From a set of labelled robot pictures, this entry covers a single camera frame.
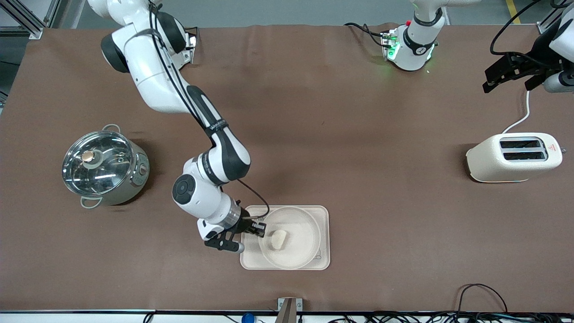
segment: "cable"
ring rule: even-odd
[[[508,130],[512,129],[514,126],[520,124],[522,121],[526,120],[530,116],[530,91],[526,91],[526,114],[522,119],[518,120],[517,122],[509,125],[502,133],[507,133]]]
[[[143,323],[150,323],[150,322],[152,321],[153,315],[154,315],[155,313],[156,313],[156,311],[153,311],[153,312],[150,312],[150,313],[146,314],[146,315],[144,316],[144,319],[143,319],[144,321],[143,321]]]
[[[498,56],[503,56],[506,54],[514,54],[516,56],[520,56],[520,57],[524,57],[525,59],[528,59],[530,61],[532,61],[533,63],[536,63],[538,65],[541,65],[543,67],[546,68],[552,68],[552,66],[543,63],[535,58],[530,57],[527,54],[524,53],[520,53],[520,52],[497,52],[494,50],[494,44],[496,43],[496,41],[498,40],[498,38],[502,35],[502,33],[506,30],[506,28],[508,28],[508,26],[510,26],[510,24],[512,24],[512,22],[518,18],[518,16],[520,16],[522,13],[524,13],[525,11],[527,11],[528,9],[530,9],[532,6],[534,6],[535,4],[539,3],[542,0],[533,0],[531,3],[529,3],[528,5],[526,5],[524,8],[522,8],[519,12],[517,12],[510,20],[508,20],[508,22],[498,31],[498,33],[496,34],[496,36],[494,36],[494,38],[492,39],[492,42],[490,43],[490,53],[492,55],[498,55]]]
[[[508,313],[508,306],[506,306],[506,302],[505,302],[504,298],[502,298],[502,296],[501,296],[496,290],[494,290],[494,288],[492,288],[492,287],[490,287],[490,286],[488,286],[488,285],[485,285],[485,284],[469,284],[469,285],[468,285],[467,287],[465,287],[465,288],[463,289],[463,291],[460,293],[459,308],[457,309],[456,315],[455,315],[455,321],[456,321],[456,322],[459,321],[459,320],[458,320],[458,316],[459,316],[459,314],[460,314],[460,308],[461,308],[462,305],[463,305],[464,293],[465,293],[469,288],[475,287],[475,286],[484,287],[484,288],[487,288],[487,289],[490,289],[491,291],[493,291],[494,294],[496,294],[496,295],[498,296],[498,298],[500,298],[500,300],[502,301],[502,304],[504,305],[504,312],[505,312],[505,313]]]
[[[410,313],[408,312],[381,312],[381,311],[375,311],[373,312],[373,316],[381,316],[381,317],[386,317],[387,319],[385,320],[385,322],[391,320],[391,319],[395,319],[397,321],[399,321],[400,323],[421,323],[421,321],[418,320],[418,318],[412,316]]]
[[[364,318],[366,320],[364,323],[381,323],[381,320],[379,320],[375,316],[365,315]]]
[[[160,58],[161,61],[161,65],[164,68],[165,73],[168,75],[169,81],[171,82],[171,84],[173,85],[174,89],[176,90],[177,95],[180,97],[181,101],[183,102],[183,104],[185,105],[185,107],[189,110],[189,113],[194,117],[194,119],[197,121],[197,123],[199,123],[199,125],[205,129],[205,126],[203,125],[203,123],[199,120],[199,117],[196,113],[194,113],[195,111],[191,109],[191,107],[188,104],[188,101],[185,100],[185,98],[183,97],[183,95],[181,95],[180,89],[177,87],[176,82],[173,80],[172,74],[169,72],[169,69],[167,67],[167,65],[165,64],[164,58],[163,56],[161,56],[161,52],[160,49],[157,45],[157,40],[156,37],[159,38],[159,40],[161,41],[161,34],[160,31],[157,29],[157,12],[159,11],[159,9],[161,8],[162,4],[160,4],[159,6],[156,6],[152,1],[149,1],[149,27],[151,30],[155,31],[157,34],[152,34],[152,39],[153,39],[153,45],[156,48],[156,52],[157,55]],[[156,27],[154,28],[153,23],[152,23],[152,13],[156,11]],[[173,62],[171,64],[172,68],[174,68],[174,71],[176,71],[175,66],[173,66]]]
[[[385,320],[383,321],[383,319],[380,318],[380,319],[379,319],[379,323],[387,323],[388,321],[390,321],[390,320],[392,320],[392,319],[393,319],[392,317],[387,317],[387,318],[385,318]]]
[[[257,197],[265,204],[265,206],[267,206],[267,212],[263,213],[263,215],[261,216],[256,216],[256,217],[245,217],[244,219],[246,220],[257,220],[260,219],[266,215],[269,214],[269,212],[271,211],[271,208],[269,207],[269,203],[267,203],[267,201],[259,194],[257,193],[257,191],[255,191],[254,189],[252,189],[249,185],[247,185],[244,181],[242,181],[241,179],[237,179],[237,181],[239,183],[241,183],[243,186],[247,187],[248,190],[250,190],[251,192],[253,192],[253,194],[257,195]]]
[[[563,3],[563,4],[561,4],[561,5],[557,5],[557,4],[556,4],[556,0],[550,0],[550,5],[551,5],[551,7],[554,8],[554,9],[564,9],[564,8],[568,7],[569,5],[571,5],[571,4],[572,4],[572,3],[570,2],[570,3]]]
[[[363,24],[363,26],[359,26],[358,24],[354,23],[354,22],[348,22],[346,24],[344,24],[344,26],[351,26],[351,27],[357,27],[359,28],[362,32],[369,34],[369,36],[371,36],[371,39],[375,42],[375,44],[384,47],[384,48],[391,48],[391,46],[386,45],[386,44],[381,44],[378,40],[375,39],[375,36],[377,37],[382,37],[382,33],[388,32],[388,30],[383,30],[380,33],[374,33],[369,29],[369,26],[367,26],[367,24]]]
[[[231,317],[227,316],[227,315],[223,315],[225,317],[227,317],[228,319],[230,319],[231,321],[234,321],[235,323],[239,323],[238,321],[235,321],[234,319],[232,319]]]
[[[517,321],[517,322],[527,322],[527,323],[532,323],[532,320],[522,320],[520,318],[516,318],[510,315],[505,315],[505,314],[499,314],[499,313],[492,313],[492,315],[494,316],[500,316],[502,318],[505,318],[507,320],[512,320],[512,321]]]
[[[16,66],[20,66],[20,64],[18,64],[18,63],[12,63],[12,62],[9,62],[9,61],[5,61],[5,60],[0,60],[0,63],[4,63],[4,64],[10,64],[10,65],[16,65]]]
[[[336,322],[342,322],[342,323],[357,323],[357,321],[350,319],[348,316],[343,315],[343,318],[336,318],[334,320],[330,320],[329,323],[336,323]]]

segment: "blue object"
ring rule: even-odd
[[[255,323],[255,316],[251,313],[245,313],[241,317],[241,323]]]

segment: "green light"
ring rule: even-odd
[[[396,42],[391,48],[389,48],[389,59],[394,60],[397,57],[398,49],[401,47],[399,42]]]
[[[435,48],[434,45],[432,45],[432,47],[429,49],[429,55],[426,57],[426,60],[431,59],[431,55],[432,55],[432,50]]]

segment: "glass lid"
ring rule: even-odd
[[[131,170],[128,140],[117,132],[96,131],[80,138],[64,157],[62,177],[74,193],[101,195],[119,186]]]

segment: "brown tablecloth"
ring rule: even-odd
[[[574,310],[573,175],[480,184],[465,151],[523,113],[522,82],[483,94],[497,26],[448,26],[417,72],[383,62],[348,27],[201,30],[183,75],[211,98],[253,165],[245,180],[274,205],[329,210],[324,271],[248,271],[204,247],[171,199],[184,162],[210,147],[193,118],[148,108],[99,44],[110,30],[44,31],[31,41],[0,117],[1,309],[449,310],[460,286],[497,289],[511,311]],[[499,49],[527,51],[534,26]],[[572,96],[532,92],[516,130],[574,148]],[[64,186],[64,153],[108,123],[149,155],[150,180],[122,206],[84,210]],[[226,192],[259,200],[237,183]],[[464,310],[501,310],[471,290]]]

